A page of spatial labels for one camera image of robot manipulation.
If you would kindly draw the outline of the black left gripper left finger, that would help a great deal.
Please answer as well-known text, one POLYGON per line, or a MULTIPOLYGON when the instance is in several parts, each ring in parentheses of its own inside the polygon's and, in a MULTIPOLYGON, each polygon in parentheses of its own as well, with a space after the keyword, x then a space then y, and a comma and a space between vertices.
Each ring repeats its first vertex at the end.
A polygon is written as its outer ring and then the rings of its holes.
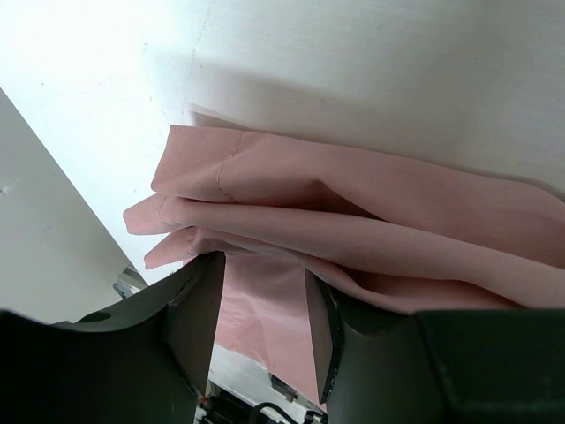
POLYGON ((111 332, 155 318, 156 338, 187 387, 202 396, 215 341, 225 270, 225 255, 201 254, 163 280, 86 315, 57 322, 59 329, 111 332))

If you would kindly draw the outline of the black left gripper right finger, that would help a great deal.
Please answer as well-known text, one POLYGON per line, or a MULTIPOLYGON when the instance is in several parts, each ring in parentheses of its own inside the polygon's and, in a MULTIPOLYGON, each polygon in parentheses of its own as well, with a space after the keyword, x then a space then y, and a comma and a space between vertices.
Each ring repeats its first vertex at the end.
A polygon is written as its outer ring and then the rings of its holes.
POLYGON ((416 405, 418 330, 392 314, 305 276, 319 401, 324 405, 416 405))

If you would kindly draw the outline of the pink trousers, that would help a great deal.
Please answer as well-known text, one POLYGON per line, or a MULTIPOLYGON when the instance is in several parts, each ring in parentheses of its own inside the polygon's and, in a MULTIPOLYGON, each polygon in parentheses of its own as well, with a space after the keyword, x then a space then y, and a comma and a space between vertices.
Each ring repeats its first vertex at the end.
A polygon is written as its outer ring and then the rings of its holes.
POLYGON ((316 400, 305 276, 390 312, 564 305, 564 204, 534 185, 360 148, 174 125, 148 269, 226 256, 215 341, 316 400))

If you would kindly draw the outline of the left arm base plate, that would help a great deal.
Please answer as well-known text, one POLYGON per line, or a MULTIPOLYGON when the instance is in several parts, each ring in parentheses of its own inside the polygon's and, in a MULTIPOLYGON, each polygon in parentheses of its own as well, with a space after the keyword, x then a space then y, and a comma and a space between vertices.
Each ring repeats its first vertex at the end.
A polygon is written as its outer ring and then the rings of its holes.
POLYGON ((226 384, 207 384, 194 423, 328 423, 328 415, 286 382, 270 373, 269 385, 253 398, 226 384))

